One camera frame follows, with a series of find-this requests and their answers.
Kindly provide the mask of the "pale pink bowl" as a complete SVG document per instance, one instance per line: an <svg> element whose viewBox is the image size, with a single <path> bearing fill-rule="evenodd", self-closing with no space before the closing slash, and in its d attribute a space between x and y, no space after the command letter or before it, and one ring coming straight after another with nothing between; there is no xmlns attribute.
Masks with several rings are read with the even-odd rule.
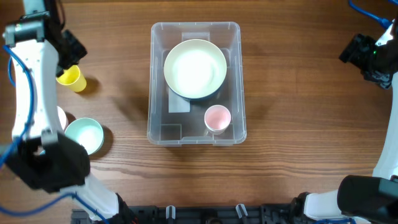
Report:
<svg viewBox="0 0 398 224"><path fill-rule="evenodd" d="M58 111L58 118L60 120L60 124L62 129L65 131L67 126L68 126L68 118L66 113L64 112L64 110L61 107L57 107L57 111Z"/></svg>

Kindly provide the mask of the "cream white plate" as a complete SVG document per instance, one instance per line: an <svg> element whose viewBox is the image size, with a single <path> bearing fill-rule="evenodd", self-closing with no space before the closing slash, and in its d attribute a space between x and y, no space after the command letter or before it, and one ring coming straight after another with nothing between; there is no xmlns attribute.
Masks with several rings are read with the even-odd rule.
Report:
<svg viewBox="0 0 398 224"><path fill-rule="evenodd" d="M191 39L176 45L164 62L164 78L176 94L200 98L223 85L227 61L215 44Z"/></svg>

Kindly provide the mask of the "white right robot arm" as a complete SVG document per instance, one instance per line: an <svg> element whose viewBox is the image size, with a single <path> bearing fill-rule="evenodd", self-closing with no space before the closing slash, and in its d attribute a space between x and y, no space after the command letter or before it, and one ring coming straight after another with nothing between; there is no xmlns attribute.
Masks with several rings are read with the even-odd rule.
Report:
<svg viewBox="0 0 398 224"><path fill-rule="evenodd" d="M357 34L339 59L358 67L365 80L392 88L386 139L372 175L348 175L334 191L307 194L301 211L315 223L397 223L397 37Z"/></svg>

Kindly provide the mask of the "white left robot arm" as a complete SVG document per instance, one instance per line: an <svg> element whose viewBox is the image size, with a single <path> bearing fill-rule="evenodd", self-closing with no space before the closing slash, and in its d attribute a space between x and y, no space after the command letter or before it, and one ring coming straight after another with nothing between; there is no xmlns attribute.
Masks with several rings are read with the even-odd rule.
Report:
<svg viewBox="0 0 398 224"><path fill-rule="evenodd" d="M62 3L23 5L24 14L3 33L8 71L14 74L16 118L1 164L33 190L72 199L95 223L137 223L125 201L91 173L87 151L60 124L55 80L87 53L66 30Z"/></svg>

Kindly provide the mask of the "mint green bowl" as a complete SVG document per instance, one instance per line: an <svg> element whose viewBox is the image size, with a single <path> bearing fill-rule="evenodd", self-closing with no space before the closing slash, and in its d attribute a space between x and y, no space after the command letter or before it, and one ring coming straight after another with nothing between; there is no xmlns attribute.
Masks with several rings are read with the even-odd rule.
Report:
<svg viewBox="0 0 398 224"><path fill-rule="evenodd" d="M99 151L104 143L103 127L92 118L74 120L66 128L65 135L82 145L88 155Z"/></svg>

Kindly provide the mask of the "yellow cup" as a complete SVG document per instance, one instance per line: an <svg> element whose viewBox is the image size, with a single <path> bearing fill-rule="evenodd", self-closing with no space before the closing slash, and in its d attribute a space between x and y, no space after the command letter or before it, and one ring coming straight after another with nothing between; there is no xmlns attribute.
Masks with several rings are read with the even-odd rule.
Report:
<svg viewBox="0 0 398 224"><path fill-rule="evenodd" d="M71 91L81 92L86 88L86 79L77 65L64 70L63 75L56 78L59 84L68 87Z"/></svg>

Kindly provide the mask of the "pink cup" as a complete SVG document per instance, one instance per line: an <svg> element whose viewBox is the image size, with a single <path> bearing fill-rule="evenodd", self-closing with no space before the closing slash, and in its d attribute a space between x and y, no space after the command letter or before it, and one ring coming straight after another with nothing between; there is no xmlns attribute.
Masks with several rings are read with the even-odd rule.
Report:
<svg viewBox="0 0 398 224"><path fill-rule="evenodd" d="M223 105L209 107L204 115L205 126L214 135L223 133L231 123L231 120L232 115L229 109Z"/></svg>

